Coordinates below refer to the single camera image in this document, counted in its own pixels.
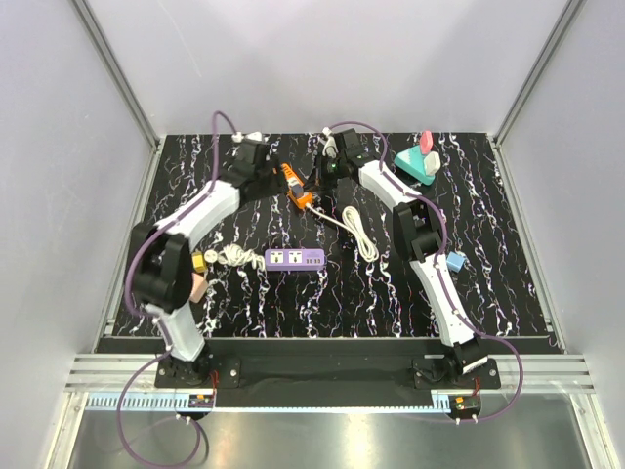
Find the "orange power strip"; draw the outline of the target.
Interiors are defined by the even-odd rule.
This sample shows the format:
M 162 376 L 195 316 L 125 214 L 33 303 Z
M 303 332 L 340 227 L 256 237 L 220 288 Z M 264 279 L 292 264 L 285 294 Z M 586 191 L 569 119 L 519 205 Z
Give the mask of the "orange power strip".
M 313 194 L 304 189 L 305 183 L 288 163 L 282 163 L 281 169 L 287 183 L 289 198 L 298 209 L 306 210 L 309 205 L 313 204 Z

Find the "grey usb charger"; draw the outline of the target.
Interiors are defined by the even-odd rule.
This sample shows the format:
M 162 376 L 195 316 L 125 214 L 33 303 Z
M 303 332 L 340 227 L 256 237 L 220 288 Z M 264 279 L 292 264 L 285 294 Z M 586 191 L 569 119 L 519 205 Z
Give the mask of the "grey usb charger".
M 290 191 L 296 197 L 300 197 L 301 194 L 303 193 L 303 187 L 302 187 L 301 183 L 297 179 L 295 179 L 295 178 L 291 178 L 289 180 L 289 187 L 290 187 Z

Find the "teal power strip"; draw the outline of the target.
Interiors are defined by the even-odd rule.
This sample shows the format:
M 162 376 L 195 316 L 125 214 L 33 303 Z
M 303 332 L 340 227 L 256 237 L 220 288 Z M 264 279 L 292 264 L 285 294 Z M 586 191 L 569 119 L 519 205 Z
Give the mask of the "teal power strip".
M 399 152 L 394 163 L 396 167 L 426 186 L 430 186 L 435 180 L 435 176 L 426 174 L 425 156 L 418 146 Z

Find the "pink plug adapter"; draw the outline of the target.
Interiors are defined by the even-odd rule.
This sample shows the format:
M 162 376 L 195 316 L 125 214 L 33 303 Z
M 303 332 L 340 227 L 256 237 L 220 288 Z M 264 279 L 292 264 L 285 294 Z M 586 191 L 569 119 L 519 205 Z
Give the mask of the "pink plug adapter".
M 429 130 L 425 130 L 419 140 L 420 151 L 424 156 L 427 156 L 433 149 L 434 138 L 433 133 Z

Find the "white plug adapter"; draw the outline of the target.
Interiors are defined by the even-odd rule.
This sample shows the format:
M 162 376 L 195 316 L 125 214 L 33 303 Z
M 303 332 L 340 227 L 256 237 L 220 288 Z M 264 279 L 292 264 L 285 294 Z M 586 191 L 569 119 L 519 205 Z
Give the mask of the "white plug adapter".
M 440 157 L 436 151 L 430 151 L 423 159 L 424 172 L 428 177 L 434 177 L 434 175 L 440 169 Z

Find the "purple power strip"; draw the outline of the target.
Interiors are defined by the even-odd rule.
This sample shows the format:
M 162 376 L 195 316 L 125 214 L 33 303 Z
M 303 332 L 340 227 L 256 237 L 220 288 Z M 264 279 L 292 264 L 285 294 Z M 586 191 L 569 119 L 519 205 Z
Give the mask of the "purple power strip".
M 265 252 L 268 272 L 312 272 L 326 266 L 321 248 L 273 248 Z

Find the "yellow white charger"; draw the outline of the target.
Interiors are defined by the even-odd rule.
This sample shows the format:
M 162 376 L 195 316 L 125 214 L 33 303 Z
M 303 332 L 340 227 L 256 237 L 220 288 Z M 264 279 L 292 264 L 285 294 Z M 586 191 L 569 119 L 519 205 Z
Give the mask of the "yellow white charger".
M 207 271 L 207 263 L 201 251 L 195 251 L 191 254 L 191 262 L 196 273 L 203 274 Z

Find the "pink cube deer adapter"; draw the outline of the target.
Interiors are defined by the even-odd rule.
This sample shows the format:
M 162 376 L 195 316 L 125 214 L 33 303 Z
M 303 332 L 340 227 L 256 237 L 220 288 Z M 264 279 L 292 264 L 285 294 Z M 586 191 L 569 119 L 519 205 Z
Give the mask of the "pink cube deer adapter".
M 206 294 L 207 289 L 208 289 L 208 283 L 206 281 L 206 278 L 199 274 L 193 273 L 192 274 L 192 288 L 191 288 L 191 293 L 189 295 L 189 301 L 191 303 L 199 303 L 204 297 L 204 295 Z

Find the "blue usb charger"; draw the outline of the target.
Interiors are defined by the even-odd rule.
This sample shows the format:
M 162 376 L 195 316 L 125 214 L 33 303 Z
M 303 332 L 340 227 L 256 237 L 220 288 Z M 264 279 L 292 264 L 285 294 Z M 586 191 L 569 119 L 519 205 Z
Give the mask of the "blue usb charger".
M 466 263 L 466 256 L 463 253 L 449 252 L 446 256 L 446 265 L 449 271 L 460 273 Z

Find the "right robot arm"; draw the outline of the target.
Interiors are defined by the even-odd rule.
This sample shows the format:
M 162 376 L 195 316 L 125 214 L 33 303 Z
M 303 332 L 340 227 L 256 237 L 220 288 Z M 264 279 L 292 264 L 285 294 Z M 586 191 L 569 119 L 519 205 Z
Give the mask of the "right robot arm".
M 411 189 L 384 162 L 368 153 L 354 129 L 322 130 L 323 151 L 314 164 L 317 189 L 351 178 L 377 196 L 392 211 L 393 245 L 408 262 L 427 295 L 444 349 L 443 375 L 455 387 L 475 380 L 486 364 L 479 333 L 466 314 L 446 261 L 447 231 L 438 207 Z

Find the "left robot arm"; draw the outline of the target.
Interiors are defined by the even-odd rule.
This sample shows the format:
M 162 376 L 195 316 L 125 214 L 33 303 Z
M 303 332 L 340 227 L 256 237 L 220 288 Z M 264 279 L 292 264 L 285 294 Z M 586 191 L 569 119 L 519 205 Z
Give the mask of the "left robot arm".
M 123 299 L 127 311 L 152 319 L 166 351 L 175 359 L 177 375 L 191 387 L 210 377 L 211 364 L 200 357 L 205 339 L 190 307 L 193 287 L 191 250 L 242 205 L 279 194 L 286 182 L 279 159 L 260 132 L 238 140 L 235 154 L 217 178 L 211 179 L 172 215 L 131 231 Z

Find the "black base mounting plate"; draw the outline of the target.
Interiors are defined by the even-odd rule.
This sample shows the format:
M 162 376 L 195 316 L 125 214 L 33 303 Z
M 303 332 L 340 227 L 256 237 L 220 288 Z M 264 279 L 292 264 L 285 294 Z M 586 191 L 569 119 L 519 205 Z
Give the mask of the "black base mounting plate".
M 452 373 L 436 339 L 210 339 L 194 363 L 166 359 L 155 385 L 216 391 L 220 409 L 304 407 L 348 410 L 429 405 L 433 391 L 498 391 L 495 360 Z

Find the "aluminium frame rail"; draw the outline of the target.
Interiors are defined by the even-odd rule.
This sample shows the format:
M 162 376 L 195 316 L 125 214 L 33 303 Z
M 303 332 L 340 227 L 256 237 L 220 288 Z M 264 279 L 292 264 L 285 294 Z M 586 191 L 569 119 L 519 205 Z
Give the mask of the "aluminium frame rail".
M 126 108 L 138 126 L 141 134 L 151 150 L 155 150 L 160 142 L 146 113 L 144 112 L 132 86 L 126 77 L 115 53 L 106 38 L 104 30 L 93 11 L 90 2 L 86 0 L 69 0 L 77 18 L 85 29 L 90 41 L 97 51 L 100 60 L 111 78 Z

